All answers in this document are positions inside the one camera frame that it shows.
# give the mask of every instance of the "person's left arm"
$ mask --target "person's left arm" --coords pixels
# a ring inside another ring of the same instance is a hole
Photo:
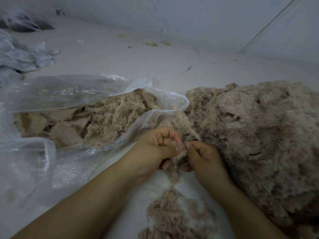
[[[123,206],[128,193],[158,167],[166,169],[180,153],[177,132],[169,127],[148,131],[119,161],[71,196],[35,219],[12,239],[98,238]]]

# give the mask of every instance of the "person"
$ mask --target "person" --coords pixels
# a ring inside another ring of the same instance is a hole
[[[175,141],[176,146],[169,144]],[[169,127],[149,130],[116,163],[74,194],[19,231],[12,239],[98,238],[123,206],[126,196],[159,167],[167,169],[182,149],[182,140]],[[287,238],[230,178],[215,146],[186,142],[187,157],[199,183],[225,211],[235,237]]]

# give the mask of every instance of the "beige fluffy fabric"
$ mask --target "beige fluffy fabric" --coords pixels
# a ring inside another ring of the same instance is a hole
[[[142,230],[138,239],[215,238],[218,227],[214,211],[206,204],[199,211],[197,201],[192,199],[185,200],[186,208],[183,209],[181,198],[182,195],[174,188],[164,191],[146,211],[147,217],[154,223],[153,228]]]
[[[22,137],[49,138],[57,148],[83,142],[103,146],[118,139],[155,104],[153,95],[137,89],[81,107],[17,113],[14,123]]]
[[[279,226],[319,216],[319,93],[287,81],[196,88],[185,111],[240,188]]]

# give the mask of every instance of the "person's right arm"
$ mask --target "person's right arm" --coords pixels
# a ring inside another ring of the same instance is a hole
[[[200,141],[185,143],[199,183],[225,211],[237,239],[287,239],[229,176],[218,149]]]

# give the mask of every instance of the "table surface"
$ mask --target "table surface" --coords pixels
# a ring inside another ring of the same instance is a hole
[[[220,88],[232,82],[248,85],[291,80],[302,81],[314,89],[319,87],[318,74],[269,60],[209,52],[172,41],[171,45],[164,45],[160,44],[160,35],[147,36],[64,17],[49,20],[55,30],[11,32],[20,41],[29,44],[44,41],[48,47],[61,49],[61,53],[55,57],[55,65],[28,73],[27,79],[62,74],[117,74],[133,79],[149,75],[157,78],[162,88],[181,94],[199,86]],[[146,45],[146,42],[155,42],[158,47]],[[128,149],[110,157],[92,177],[117,161]],[[133,191],[105,238],[136,238],[138,231],[147,226],[145,210],[148,204],[168,185],[166,175],[158,171],[143,186]],[[209,200],[193,173],[182,173],[177,188],[187,197]],[[32,211],[16,208],[6,202],[9,189],[10,186],[0,180],[0,238],[9,238],[48,209],[43,206]],[[221,233],[218,238],[231,238],[225,215],[214,201],[210,203],[220,216]]]

